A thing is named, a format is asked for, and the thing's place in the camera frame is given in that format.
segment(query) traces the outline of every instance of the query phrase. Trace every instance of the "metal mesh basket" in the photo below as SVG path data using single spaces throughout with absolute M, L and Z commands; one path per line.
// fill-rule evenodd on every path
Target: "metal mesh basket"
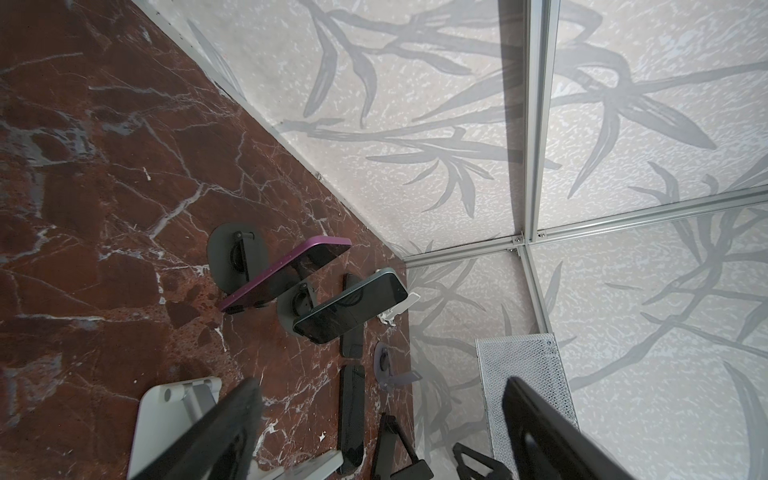
M 558 344 L 551 333 L 538 333 L 479 339 L 476 345 L 493 456 L 507 465 L 517 478 L 515 457 L 502 411 L 502 397 L 509 377 L 523 379 L 578 428 Z

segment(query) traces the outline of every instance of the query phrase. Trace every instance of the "brown marble tabletop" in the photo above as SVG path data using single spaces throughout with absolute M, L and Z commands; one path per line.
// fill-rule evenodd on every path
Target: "brown marble tabletop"
M 0 477 L 124 478 L 150 387 L 261 380 L 262 468 L 336 447 L 338 340 L 289 336 L 275 306 L 235 317 L 207 270 L 224 222 L 276 260 L 303 239 L 354 247 L 310 277 L 405 268 L 128 0 L 10 2 L 0 26 Z M 376 385 L 372 351 L 408 369 L 408 319 L 366 324 L 366 459 L 381 412 L 412 435 L 411 389 Z M 399 449 L 398 465 L 406 464 Z

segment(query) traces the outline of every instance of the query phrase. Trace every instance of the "pink smartphone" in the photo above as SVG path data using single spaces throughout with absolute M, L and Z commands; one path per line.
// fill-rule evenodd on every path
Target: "pink smartphone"
M 349 238 L 309 238 L 219 303 L 219 311 L 239 310 L 274 300 L 351 246 Z

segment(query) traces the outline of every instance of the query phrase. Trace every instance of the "purple phone frame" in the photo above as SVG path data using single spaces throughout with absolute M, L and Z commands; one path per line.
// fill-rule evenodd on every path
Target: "purple phone frame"
M 276 272 L 280 271 L 285 266 L 293 262 L 295 259 L 303 255 L 307 250 L 309 250 L 312 247 L 316 247 L 317 245 L 343 245 L 347 247 L 352 247 L 352 241 L 349 238 L 325 237 L 323 235 L 310 237 L 304 240 L 304 242 L 301 243 L 298 247 L 294 248 L 289 253 L 286 253 L 285 255 L 283 255 L 283 257 L 280 258 L 280 260 L 276 261 L 275 263 L 272 263 L 268 268 L 266 268 L 261 273 L 259 273 L 259 275 L 256 278 L 254 278 L 250 282 L 246 283 L 245 285 L 237 289 L 235 293 L 233 293 L 232 295 L 229 295 L 221 303 L 219 303 L 219 306 L 218 306 L 219 311 L 223 312 L 230 306 L 236 304 L 238 300 L 246 296 L 253 288 L 258 286 L 263 281 L 269 279 Z

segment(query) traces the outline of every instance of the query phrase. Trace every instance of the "wallpaper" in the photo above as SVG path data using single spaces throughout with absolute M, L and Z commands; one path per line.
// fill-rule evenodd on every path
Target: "wallpaper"
M 532 247 L 574 407 L 640 480 L 768 477 L 768 204 Z
M 151 4 L 388 244 L 513 234 L 521 0 Z
M 767 45 L 766 0 L 563 0 L 539 228 L 652 207 L 659 167 L 679 200 L 764 184 Z
M 503 252 L 408 269 L 415 443 L 435 478 L 458 478 L 451 448 L 489 455 L 476 339 L 537 333 L 520 259 Z

